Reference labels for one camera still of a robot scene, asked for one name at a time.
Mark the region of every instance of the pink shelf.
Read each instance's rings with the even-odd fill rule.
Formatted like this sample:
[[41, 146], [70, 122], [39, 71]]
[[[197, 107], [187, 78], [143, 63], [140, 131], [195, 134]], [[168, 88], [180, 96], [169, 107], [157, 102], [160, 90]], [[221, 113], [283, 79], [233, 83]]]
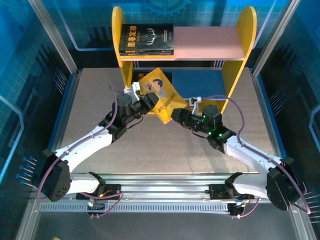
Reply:
[[175, 26], [174, 58], [121, 58], [122, 61], [244, 60], [236, 27]]

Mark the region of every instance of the metal bracket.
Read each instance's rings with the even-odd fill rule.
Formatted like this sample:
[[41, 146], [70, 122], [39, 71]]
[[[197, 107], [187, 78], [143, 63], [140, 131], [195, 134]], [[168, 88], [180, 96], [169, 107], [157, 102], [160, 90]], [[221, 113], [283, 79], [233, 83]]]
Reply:
[[134, 103], [140, 100], [137, 95], [137, 93], [140, 92], [140, 85], [138, 82], [133, 82], [131, 87], [125, 88], [123, 91], [125, 94], [130, 94]]
[[189, 98], [189, 106], [192, 107], [192, 115], [197, 115], [199, 112], [199, 104], [202, 103], [201, 97], [190, 97]]

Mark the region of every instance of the book stack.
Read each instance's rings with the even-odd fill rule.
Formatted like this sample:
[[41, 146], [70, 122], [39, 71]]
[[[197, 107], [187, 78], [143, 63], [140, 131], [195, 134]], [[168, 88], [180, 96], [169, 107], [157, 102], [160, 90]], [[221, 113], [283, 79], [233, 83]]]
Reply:
[[120, 58], [173, 58], [173, 24], [123, 24]]

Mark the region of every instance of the black book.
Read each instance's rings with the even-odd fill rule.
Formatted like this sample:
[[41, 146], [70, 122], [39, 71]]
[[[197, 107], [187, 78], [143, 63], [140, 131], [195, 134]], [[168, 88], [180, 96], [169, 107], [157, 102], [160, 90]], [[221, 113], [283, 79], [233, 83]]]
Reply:
[[[132, 73], [132, 82], [139, 82], [145, 75], [149, 74], [151, 71], [138, 71], [134, 70]], [[164, 72], [163, 73], [169, 82], [172, 84], [172, 73]]]
[[154, 55], [174, 54], [173, 24], [123, 24], [119, 53]]

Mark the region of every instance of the gray tabletop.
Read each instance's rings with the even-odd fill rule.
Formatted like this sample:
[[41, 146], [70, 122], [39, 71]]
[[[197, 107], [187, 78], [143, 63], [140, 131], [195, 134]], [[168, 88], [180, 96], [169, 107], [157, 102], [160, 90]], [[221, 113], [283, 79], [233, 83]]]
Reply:
[[[109, 85], [123, 89], [118, 68], [85, 68], [75, 93], [62, 145], [66, 146], [91, 131], [111, 111], [113, 95]], [[232, 98], [245, 117], [241, 137], [265, 152], [272, 145], [252, 83], [244, 69]], [[241, 117], [230, 102], [223, 123], [238, 131]], [[128, 130], [118, 141], [86, 159], [75, 173], [232, 173], [254, 172], [239, 160], [211, 148], [205, 139], [170, 121], [164, 125], [154, 114]]]

